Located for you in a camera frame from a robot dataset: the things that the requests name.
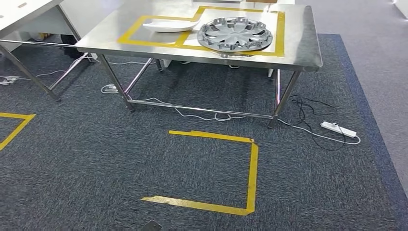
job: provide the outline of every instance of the metal frame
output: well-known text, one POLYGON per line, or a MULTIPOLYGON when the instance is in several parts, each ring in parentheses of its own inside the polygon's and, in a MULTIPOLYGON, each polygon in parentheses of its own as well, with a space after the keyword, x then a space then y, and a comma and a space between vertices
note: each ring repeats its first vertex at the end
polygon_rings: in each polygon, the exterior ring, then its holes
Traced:
MULTIPOLYGON (((60 7, 60 5, 55 6, 58 11, 61 13, 64 21, 68 25, 69 29, 71 30, 74 38, 79 41, 81 40, 81 36, 77 32, 77 30, 72 25, 71 21, 66 16, 64 10, 60 7)), ((68 48, 75 48, 75 45, 70 44, 60 44, 60 43, 49 43, 49 42, 32 42, 32 41, 14 41, 14 40, 6 40, 0 39, 0 42, 8 42, 8 43, 19 43, 19 44, 29 44, 29 45, 39 45, 39 46, 51 46, 51 47, 68 47, 68 48)), ((61 99, 57 96, 53 90, 55 87, 61 83, 61 81, 86 57, 90 57, 90 54, 84 53, 80 58, 78 58, 72 65, 68 68, 66 72, 62 76, 60 76, 51 86, 45 85, 38 77, 32 74, 24 65, 23 63, 18 60, 10 51, 8 51, 5 47, 0 44, 0 52, 2 52, 14 65, 16 65, 20 71, 22 71, 27 77, 32 79, 40 88, 42 88, 47 94, 51 96, 55 101, 59 102, 61 99)))
MULTIPOLYGON (((131 112, 135 111, 135 108, 133 107, 133 103, 136 104, 144 104, 144 105, 152 105, 152 106, 160 106, 160 107, 171 107, 171 108, 178 108, 178 109, 188 109, 188 110, 194 110, 194 111, 202 111, 202 112, 212 112, 212 113, 221 113, 221 114, 230 114, 230 115, 237 115, 237 116, 248 116, 248 117, 255 117, 255 118, 264 118, 264 119, 270 119, 270 122, 268 124, 268 128, 273 128, 275 125, 276 121, 278 120, 278 115, 282 111, 286 101, 288 100, 292 89, 299 78, 301 71, 294 71, 291 77, 291 80, 289 81, 288 86, 286 87, 285 92, 283 93, 283 96, 281 98, 281 72, 279 69, 274 69, 272 72, 272 78, 275 80, 275 108, 274 112, 272 115, 261 115, 261 114, 253 114, 253 113, 245 113, 245 112, 234 112, 234 111, 222 111, 222 110, 216 110, 216 109, 205 109, 205 108, 199 108, 199 107, 186 107, 186 106, 181 106, 181 105, 175 105, 175 104, 166 104, 166 103, 157 103, 157 102, 148 102, 148 101, 141 101, 141 100, 134 100, 132 97, 129 95, 130 91, 132 88, 135 86, 137 81, 140 79, 140 77, 143 75, 147 67, 151 64, 153 61, 153 58, 150 58, 146 64, 142 67, 142 69, 137 73, 137 75, 132 79, 130 84, 125 88, 122 88, 122 85, 120 84, 119 80, 117 79, 115 73, 113 72, 112 68, 110 67, 108 61, 106 60, 105 56, 103 54, 98 54, 98 57, 100 57, 101 63, 106 69, 106 72, 110 78, 110 80, 114 83, 116 88, 118 89, 120 95, 122 96, 122 99, 124 100, 126 104, 126 108, 129 109, 131 112)), ((156 63, 158 64, 159 70, 160 70, 160 61, 156 60, 156 63)))

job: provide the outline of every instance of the white plate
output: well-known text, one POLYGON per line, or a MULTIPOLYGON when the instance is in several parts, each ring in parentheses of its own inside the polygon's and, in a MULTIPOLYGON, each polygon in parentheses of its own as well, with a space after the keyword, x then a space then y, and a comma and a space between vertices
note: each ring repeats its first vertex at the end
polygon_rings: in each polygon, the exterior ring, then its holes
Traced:
POLYGON ((154 32, 182 32, 193 29, 197 22, 173 21, 173 22, 153 22, 143 24, 143 26, 154 32))

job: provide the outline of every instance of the yellow tape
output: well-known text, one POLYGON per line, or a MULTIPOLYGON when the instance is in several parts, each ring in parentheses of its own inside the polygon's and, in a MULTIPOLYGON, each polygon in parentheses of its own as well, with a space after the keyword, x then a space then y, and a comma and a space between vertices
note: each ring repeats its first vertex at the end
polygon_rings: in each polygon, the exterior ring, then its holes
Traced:
POLYGON ((239 137, 239 136, 229 136, 217 133, 210 133, 204 131, 168 131, 169 134, 174 135, 184 135, 184 136, 198 136, 198 137, 206 137, 206 138, 215 138, 215 139, 222 139, 222 140, 230 140, 230 141, 239 141, 239 142, 246 142, 252 143, 254 140, 246 137, 239 137))
POLYGON ((144 15, 144 16, 139 17, 139 19, 137 19, 137 21, 118 39, 118 42, 125 43, 125 44, 131 44, 131 45, 140 45, 140 46, 174 47, 174 44, 161 43, 161 42, 138 41, 138 40, 130 39, 133 33, 135 33, 138 30, 138 28, 147 19, 166 19, 166 20, 179 20, 179 21, 190 21, 191 20, 190 18, 144 15))
POLYGON ((214 205, 214 204, 208 204, 208 203, 202 203, 202 202, 196 202, 196 201, 175 199, 175 198, 164 197, 164 196, 143 197, 141 200, 181 206, 181 207, 197 208, 197 209, 209 210, 209 211, 220 212, 220 213, 243 215, 243 216, 251 213, 245 208, 235 208, 235 207, 229 207, 229 206, 224 206, 224 205, 214 205))
MULTIPOLYGON (((135 33, 138 28, 143 24, 147 19, 167 19, 167 20, 181 20, 181 21, 198 21, 203 15, 206 9, 215 9, 215 10, 228 10, 228 11, 244 11, 244 12, 265 12, 264 10, 258 9, 241 9, 241 8, 230 8, 230 7, 217 7, 217 6, 200 6, 196 11, 193 18, 181 18, 181 17, 170 17, 170 16, 153 16, 145 15, 139 17, 139 19, 118 39, 119 43, 129 44, 129 45, 138 45, 138 46, 154 46, 154 47, 169 47, 169 48, 179 48, 179 49, 190 49, 196 51, 211 51, 211 49, 203 46, 192 46, 184 45, 184 42, 187 40, 190 35, 190 31, 184 31, 180 33, 180 36, 176 39, 175 43, 161 43, 161 42, 149 42, 149 41, 140 41, 140 40, 131 40, 130 37, 135 33)), ((284 42, 285 42, 285 13, 277 11, 268 11, 269 13, 278 14, 278 22, 276 26, 276 42, 275 42, 275 52, 268 51, 244 51, 237 52, 236 54, 242 55, 263 55, 263 56, 284 56, 284 42)))
POLYGON ((215 139, 251 143, 251 158, 250 158, 250 165, 249 165, 248 194, 247 194, 246 208, 236 208, 236 207, 230 207, 230 206, 224 206, 224 205, 215 205, 215 204, 181 200, 181 199, 164 197, 164 196, 143 197, 142 200, 162 203, 162 204, 188 207, 188 208, 203 209, 203 210, 209 210, 209 211, 220 212, 220 213, 242 215, 242 216, 246 216, 255 211, 256 175, 257 175, 257 168, 258 168, 258 146, 254 143, 253 139, 246 138, 246 137, 229 136, 229 135, 223 135, 223 134, 217 134, 217 133, 211 133, 211 132, 204 132, 204 131, 185 132, 185 131, 170 130, 168 131, 168 133, 174 134, 174 135, 197 136, 197 137, 206 137, 206 138, 215 138, 215 139))
POLYGON ((255 195, 256 195, 256 175, 258 172, 258 145, 251 144, 251 161, 249 162, 248 176, 248 197, 246 200, 246 209, 255 211, 255 195))
POLYGON ((15 119, 23 119, 23 121, 0 143, 0 151, 12 141, 12 139, 36 116, 36 114, 32 115, 21 115, 21 114, 14 114, 14 113, 3 113, 0 112, 0 117, 6 118, 15 118, 15 119))

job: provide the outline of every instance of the table top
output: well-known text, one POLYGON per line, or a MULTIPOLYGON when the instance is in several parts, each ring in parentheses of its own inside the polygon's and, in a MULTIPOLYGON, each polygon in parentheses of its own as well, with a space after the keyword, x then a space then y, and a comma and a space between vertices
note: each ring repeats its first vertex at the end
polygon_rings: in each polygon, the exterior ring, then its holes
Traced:
POLYGON ((299 71, 322 67, 319 41, 310 6, 211 0, 129 0, 80 42, 79 51, 299 71), (218 52, 197 40, 201 25, 220 17, 261 21, 272 32, 262 51, 218 52), (155 33, 142 26, 151 21, 197 21, 193 31, 155 33))
POLYGON ((0 38, 58 5, 63 0, 0 0, 0 38))

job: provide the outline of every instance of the black cable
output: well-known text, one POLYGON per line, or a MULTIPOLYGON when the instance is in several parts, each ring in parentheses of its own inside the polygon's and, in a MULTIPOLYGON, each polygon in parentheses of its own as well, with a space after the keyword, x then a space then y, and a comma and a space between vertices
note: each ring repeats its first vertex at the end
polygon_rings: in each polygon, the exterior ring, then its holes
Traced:
MULTIPOLYGON (((312 129, 312 127, 305 121, 305 119, 306 119, 306 114, 305 114, 305 111, 303 110, 303 105, 306 105, 306 106, 310 107, 310 108, 312 109, 313 114, 316 115, 316 116, 332 115, 332 114, 334 114, 334 113, 337 112, 337 108, 334 107, 334 106, 331 106, 331 105, 328 104, 328 103, 324 103, 324 102, 316 101, 316 100, 311 100, 311 99, 309 99, 309 98, 300 97, 300 96, 298 96, 298 95, 293 95, 293 96, 291 96, 291 97, 297 97, 297 99, 292 99, 292 102, 296 102, 297 106, 299 107, 299 119, 300 119, 300 122, 297 123, 297 124, 294 125, 294 126, 298 126, 298 125, 304 123, 304 124, 307 125, 307 127, 309 127, 309 130, 310 130, 311 133, 313 133, 313 129, 312 129), (317 103, 324 104, 324 105, 326 105, 326 106, 328 106, 328 107, 334 108, 335 111, 334 111, 334 112, 331 112, 331 113, 327 113, 327 114, 316 114, 314 108, 313 108, 311 105, 309 105, 309 104, 307 104, 307 103, 304 103, 304 102, 303 102, 303 99, 309 100, 309 101, 311 101, 311 102, 317 102, 317 103)), ((340 147, 335 148, 335 149, 329 149, 329 148, 325 148, 325 147, 321 146, 321 145, 315 140, 314 135, 313 135, 313 134, 310 134, 310 135, 312 136, 312 140, 313 140, 313 141, 316 143, 316 145, 319 146, 321 149, 324 149, 324 150, 327 150, 327 151, 337 151, 337 150, 343 148, 343 146, 344 146, 345 143, 346 143, 346 137, 345 137, 345 135, 344 135, 344 133, 343 133, 343 131, 342 131, 341 129, 340 129, 340 131, 342 132, 344 141, 343 141, 343 144, 342 144, 340 147)))

